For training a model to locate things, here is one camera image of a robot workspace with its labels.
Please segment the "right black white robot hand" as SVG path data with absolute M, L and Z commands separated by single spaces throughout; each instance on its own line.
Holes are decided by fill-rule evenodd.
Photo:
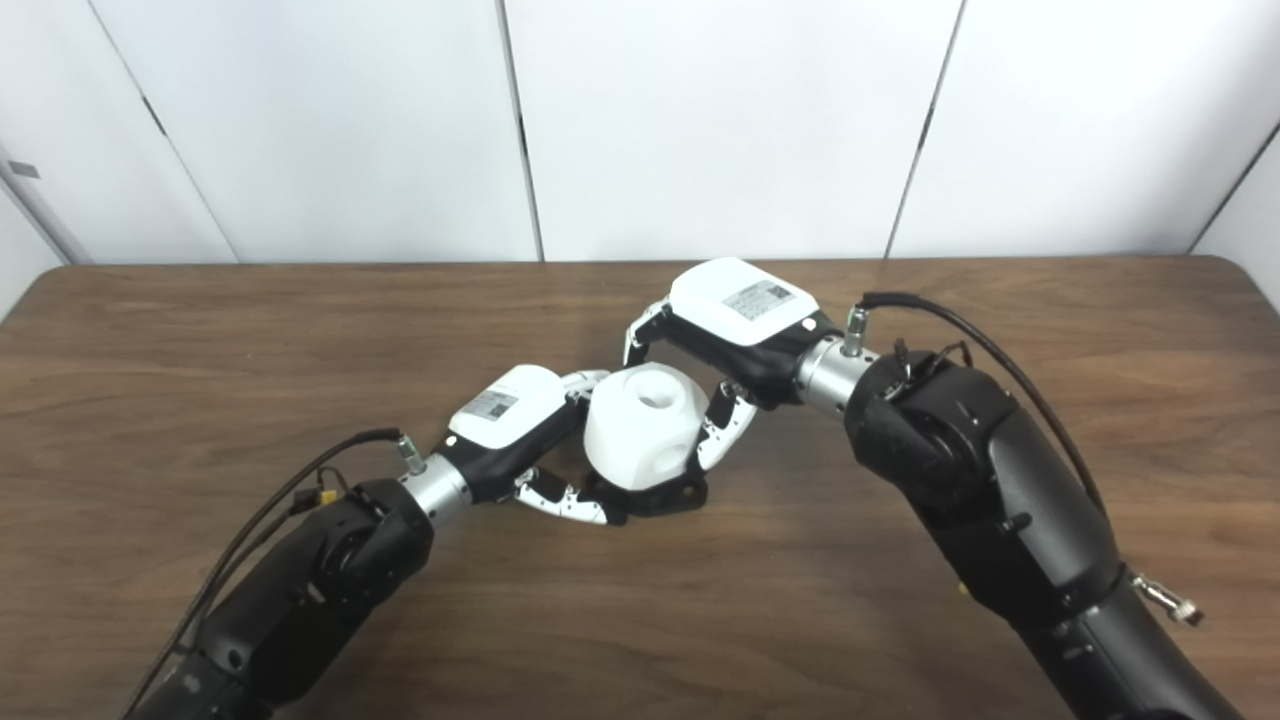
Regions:
M 842 334 L 805 290 L 737 258 L 680 274 L 623 337 L 623 368 L 667 342 L 723 375 L 698 432 L 691 464 L 709 471 L 758 411 L 800 406 L 801 370 L 823 342 Z

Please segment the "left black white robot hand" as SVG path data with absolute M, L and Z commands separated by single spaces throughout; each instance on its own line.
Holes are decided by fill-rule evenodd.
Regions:
M 471 398 L 449 420 L 422 468 L 403 477 L 434 527 L 476 503 L 515 500 L 540 512 L 593 525 L 622 527 L 626 516 L 539 466 L 580 430 L 603 369 L 559 375 L 520 364 Z

